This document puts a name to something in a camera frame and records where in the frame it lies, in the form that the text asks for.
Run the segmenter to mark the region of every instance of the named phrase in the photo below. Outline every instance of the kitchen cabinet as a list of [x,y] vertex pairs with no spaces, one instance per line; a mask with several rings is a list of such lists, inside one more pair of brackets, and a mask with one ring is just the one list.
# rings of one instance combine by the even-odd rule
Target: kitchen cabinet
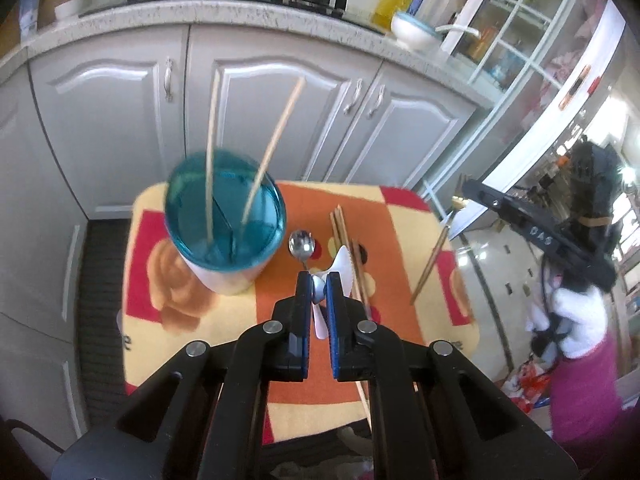
[[306,86],[269,174],[322,180],[381,60],[341,46],[240,27],[193,26],[186,76],[187,152],[206,148],[210,95],[220,74],[216,146],[261,160],[300,76]]
[[443,86],[385,63],[356,112],[326,179],[414,186],[475,109]]
[[25,66],[0,86],[0,168],[0,312],[71,342],[86,217],[47,144]]
[[184,158],[189,27],[96,36],[30,62],[60,167],[90,219],[126,218]]
[[[0,314],[0,376],[4,420],[19,420],[63,449],[86,431],[71,343]],[[49,477],[57,453],[23,430],[12,434]]]

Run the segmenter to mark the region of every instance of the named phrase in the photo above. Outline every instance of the pot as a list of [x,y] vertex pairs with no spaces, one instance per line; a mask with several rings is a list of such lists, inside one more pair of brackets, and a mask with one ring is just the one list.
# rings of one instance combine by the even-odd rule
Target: pot
[[480,32],[476,28],[463,27],[463,25],[441,25],[431,27],[423,23],[407,12],[396,12],[391,19],[391,32],[396,37],[398,44],[409,50],[425,50],[430,45],[440,45],[443,32],[457,30],[472,34],[480,38]]

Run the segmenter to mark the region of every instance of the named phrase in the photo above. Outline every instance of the table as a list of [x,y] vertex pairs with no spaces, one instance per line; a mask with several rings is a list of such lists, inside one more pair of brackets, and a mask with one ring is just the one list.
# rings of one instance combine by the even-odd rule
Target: table
[[[351,236],[367,251],[366,286],[375,320],[418,344],[446,339],[470,356],[479,340],[462,275],[447,242],[423,292],[411,291],[440,233],[438,219],[408,190],[346,184],[279,182],[287,208],[287,237],[310,231],[316,252],[311,271],[335,256],[329,213],[339,204]],[[205,288],[181,259],[164,227],[166,184],[135,201],[123,283],[122,329],[127,392],[140,386],[194,339],[214,346],[271,319],[277,300],[292,296],[302,265],[287,244],[276,251],[254,285],[236,296]],[[308,380],[271,383],[263,442],[338,428],[365,417],[353,383],[333,380],[328,340],[312,331]]]

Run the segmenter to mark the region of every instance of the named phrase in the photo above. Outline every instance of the floor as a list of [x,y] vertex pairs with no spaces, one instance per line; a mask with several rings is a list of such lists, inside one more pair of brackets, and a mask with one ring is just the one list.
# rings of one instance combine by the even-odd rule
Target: floor
[[527,286],[531,290],[537,277],[536,256],[508,226],[466,232],[452,245],[480,327],[471,361],[501,380],[529,357]]

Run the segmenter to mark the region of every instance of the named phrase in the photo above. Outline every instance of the black bracket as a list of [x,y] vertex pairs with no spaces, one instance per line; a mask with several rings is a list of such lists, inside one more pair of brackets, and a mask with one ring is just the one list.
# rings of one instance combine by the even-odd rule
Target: black bracket
[[[270,381],[308,373],[312,282],[237,341],[192,341],[56,462],[52,480],[258,478]],[[366,381],[377,479],[571,480],[571,458],[449,342],[401,340],[326,284],[337,381]]]

